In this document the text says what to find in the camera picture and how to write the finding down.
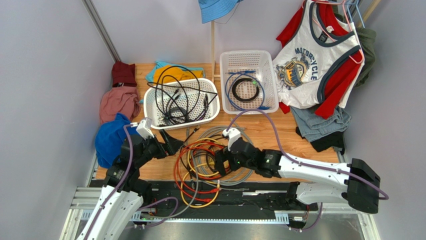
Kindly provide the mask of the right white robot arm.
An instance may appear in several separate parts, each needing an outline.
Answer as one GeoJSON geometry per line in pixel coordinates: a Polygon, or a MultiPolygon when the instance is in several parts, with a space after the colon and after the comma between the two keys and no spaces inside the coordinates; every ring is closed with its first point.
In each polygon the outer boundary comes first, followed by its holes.
{"type": "Polygon", "coordinates": [[[223,174],[225,162],[232,171],[247,168],[264,178],[294,178],[286,191],[291,202],[347,203],[353,209],[376,214],[379,211],[379,175],[362,159],[351,163],[327,163],[279,150],[254,147],[242,138],[215,151],[215,169],[223,174]]]}

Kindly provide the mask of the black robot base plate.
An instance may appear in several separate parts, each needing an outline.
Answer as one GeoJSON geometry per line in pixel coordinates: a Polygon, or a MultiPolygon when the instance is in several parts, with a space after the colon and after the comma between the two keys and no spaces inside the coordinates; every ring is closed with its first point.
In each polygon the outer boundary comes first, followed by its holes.
{"type": "Polygon", "coordinates": [[[204,199],[213,200],[208,206],[194,201],[194,208],[187,207],[181,199],[177,184],[171,181],[153,182],[151,201],[158,204],[140,209],[143,218],[172,215],[173,218],[256,218],[271,219],[275,211],[297,216],[319,209],[316,203],[306,206],[288,196],[288,182],[243,182],[226,187],[217,193],[207,194],[204,199]]]}

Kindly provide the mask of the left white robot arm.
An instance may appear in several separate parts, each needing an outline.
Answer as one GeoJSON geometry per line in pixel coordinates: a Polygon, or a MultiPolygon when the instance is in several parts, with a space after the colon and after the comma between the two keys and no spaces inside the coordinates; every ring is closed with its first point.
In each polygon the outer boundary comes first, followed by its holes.
{"type": "Polygon", "coordinates": [[[152,159],[175,155],[184,145],[165,130],[159,133],[162,141],[151,131],[125,137],[79,240],[116,240],[139,209],[153,206],[152,184],[140,179],[140,168],[152,159]]]}

